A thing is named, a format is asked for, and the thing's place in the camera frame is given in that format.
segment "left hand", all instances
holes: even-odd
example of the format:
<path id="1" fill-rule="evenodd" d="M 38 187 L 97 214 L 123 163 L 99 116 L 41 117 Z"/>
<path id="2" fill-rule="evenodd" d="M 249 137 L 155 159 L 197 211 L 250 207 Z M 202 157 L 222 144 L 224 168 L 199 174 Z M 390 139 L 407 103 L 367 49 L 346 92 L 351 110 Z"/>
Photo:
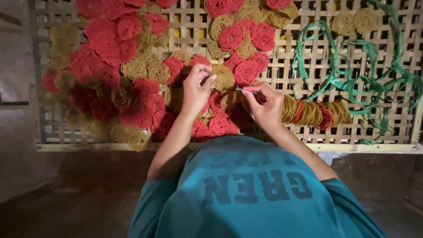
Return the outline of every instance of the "left hand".
<path id="1" fill-rule="evenodd" d="M 184 103 L 181 114 L 195 119 L 204 108 L 213 90 L 213 81 L 217 77 L 217 75 L 211 75 L 202 84 L 211 70 L 212 68 L 205 64 L 196 64 L 192 67 L 190 74 L 184 80 Z"/>

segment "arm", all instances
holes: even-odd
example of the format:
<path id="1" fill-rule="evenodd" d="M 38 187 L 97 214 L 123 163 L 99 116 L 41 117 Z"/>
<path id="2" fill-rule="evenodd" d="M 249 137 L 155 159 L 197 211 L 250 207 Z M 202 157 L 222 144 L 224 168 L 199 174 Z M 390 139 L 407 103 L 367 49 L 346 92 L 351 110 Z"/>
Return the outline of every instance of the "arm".
<path id="1" fill-rule="evenodd" d="M 190 142 L 192 124 L 206 105 L 216 79 L 216 75 L 212 75 L 202 85 L 211 70 L 207 65 L 196 64 L 185 79 L 181 112 L 151 162 L 148 180 L 176 177 L 183 169 L 186 158 L 184 148 Z"/>
<path id="2" fill-rule="evenodd" d="M 261 95 L 266 98 L 263 100 L 265 103 L 259 104 L 252 91 L 261 92 Z M 280 148 L 304 160 L 320 181 L 339 178 L 328 164 L 283 125 L 284 95 L 281 92 L 270 87 L 268 83 L 262 82 L 260 85 L 244 87 L 242 94 L 246 97 L 257 124 Z"/>

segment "wooden frame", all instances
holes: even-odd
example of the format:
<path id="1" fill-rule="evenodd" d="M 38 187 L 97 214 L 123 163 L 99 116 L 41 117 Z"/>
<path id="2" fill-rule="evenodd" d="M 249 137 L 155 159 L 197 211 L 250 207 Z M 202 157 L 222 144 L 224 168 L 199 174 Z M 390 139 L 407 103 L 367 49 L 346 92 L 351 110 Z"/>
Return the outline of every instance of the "wooden frame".
<path id="1" fill-rule="evenodd" d="M 78 17 L 78 10 L 75 0 L 70 2 L 63 0 L 30 0 L 31 12 L 31 33 L 33 36 L 34 61 L 36 64 L 36 85 L 40 85 L 42 69 L 48 64 L 49 45 L 51 44 L 48 34 L 49 29 L 57 22 L 74 23 L 80 28 L 80 42 L 86 39 L 83 35 L 83 24 Z M 301 78 L 292 79 L 292 58 L 296 45 L 296 38 L 300 29 L 317 19 L 328 22 L 340 11 L 349 11 L 354 14 L 362 6 L 360 0 L 294 0 L 299 7 L 299 17 L 284 30 L 276 30 L 276 46 L 269 52 L 271 63 L 266 73 L 263 73 L 259 80 L 269 82 L 273 87 L 281 90 L 284 94 L 291 94 L 295 88 L 296 94 L 305 96 L 310 94 L 304 88 Z M 421 11 L 421 0 L 393 0 L 392 6 L 397 9 L 400 16 L 401 27 L 404 30 L 403 36 L 403 67 L 411 72 L 421 75 L 422 51 L 419 49 L 423 40 L 420 38 L 423 29 L 423 14 Z M 393 56 L 393 41 L 390 26 L 381 10 L 376 11 L 379 15 L 378 28 L 376 31 L 361 37 L 371 41 L 379 47 L 377 69 L 386 70 L 390 66 Z M 167 57 L 171 52 L 184 50 L 190 55 L 202 54 L 210 59 L 206 50 L 208 41 L 207 29 L 211 19 L 206 15 L 200 0 L 180 0 L 169 9 L 162 9 L 162 13 L 168 16 L 170 24 L 170 39 L 168 47 L 154 48 L 153 51 L 158 58 Z M 337 47 L 340 47 L 341 37 L 336 39 Z M 341 50 L 341 54 L 348 55 L 352 68 L 356 74 L 364 75 L 368 72 L 366 53 L 362 48 L 349 46 L 348 50 Z M 315 38 L 306 43 L 303 55 L 305 67 L 309 71 L 310 88 L 319 87 L 325 80 L 328 70 L 328 43 L 325 36 Z M 223 60 L 211 61 L 213 64 L 222 64 Z M 346 68 L 345 63 L 340 63 L 340 68 Z M 384 79 L 383 83 L 391 80 L 394 75 Z M 357 87 L 362 88 L 364 82 L 358 81 Z M 405 97 L 408 99 L 412 93 L 411 86 L 405 87 L 404 91 L 389 96 Z M 348 93 L 332 90 L 317 97 L 318 101 L 328 99 L 334 101 L 337 98 L 348 98 Z M 360 94 L 357 100 L 371 101 L 372 94 Z M 348 104 L 349 108 L 358 108 L 360 105 Z M 417 146 L 420 124 L 423 115 L 423 102 L 411 114 L 407 112 L 409 104 L 404 103 L 382 103 L 380 106 L 390 107 L 388 115 L 389 126 L 395 129 L 394 135 L 378 137 L 378 130 L 372 128 L 367 121 L 359 124 L 359 117 L 353 117 L 350 125 L 339 125 L 336 129 L 318 131 L 310 127 L 296 127 L 287 125 L 298 138 L 316 151 L 343 151 L 343 152 L 401 152 L 419 153 L 420 146 Z M 101 143 L 98 139 L 92 138 L 83 128 L 69 128 L 63 122 L 63 111 L 66 105 L 55 105 L 52 107 L 37 107 L 39 127 L 36 133 L 38 151 L 75 151 L 80 149 L 95 150 L 129 150 L 127 145 Z M 374 114 L 380 118 L 380 112 Z M 358 144 L 359 139 L 377 139 L 379 144 L 366 146 Z M 157 149 L 159 144 L 152 143 L 149 149 Z M 198 146 L 198 143 L 190 143 L 191 148 Z"/>

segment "teal t-shirt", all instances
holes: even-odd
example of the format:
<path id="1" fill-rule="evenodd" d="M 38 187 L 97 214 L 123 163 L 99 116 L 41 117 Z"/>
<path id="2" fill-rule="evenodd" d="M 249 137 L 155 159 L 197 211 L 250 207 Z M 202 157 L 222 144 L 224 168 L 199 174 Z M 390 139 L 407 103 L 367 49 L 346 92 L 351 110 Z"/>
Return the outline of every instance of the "teal t-shirt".
<path id="1" fill-rule="evenodd" d="M 191 153 L 179 181 L 142 188 L 128 237 L 384 237 L 338 179 L 246 136 Z"/>

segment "right hand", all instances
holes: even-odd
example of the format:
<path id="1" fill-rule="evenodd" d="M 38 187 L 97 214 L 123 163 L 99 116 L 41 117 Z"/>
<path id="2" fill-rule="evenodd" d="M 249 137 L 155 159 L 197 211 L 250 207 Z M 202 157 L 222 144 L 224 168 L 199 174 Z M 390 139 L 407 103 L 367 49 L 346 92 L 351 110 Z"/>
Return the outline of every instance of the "right hand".
<path id="1" fill-rule="evenodd" d="M 259 104 L 251 92 L 260 92 L 266 101 Z M 261 82 L 259 85 L 244 87 L 242 94 L 247 99 L 254 120 L 264 131 L 268 132 L 282 125 L 283 99 L 285 97 L 283 93 L 272 88 L 268 83 Z"/>

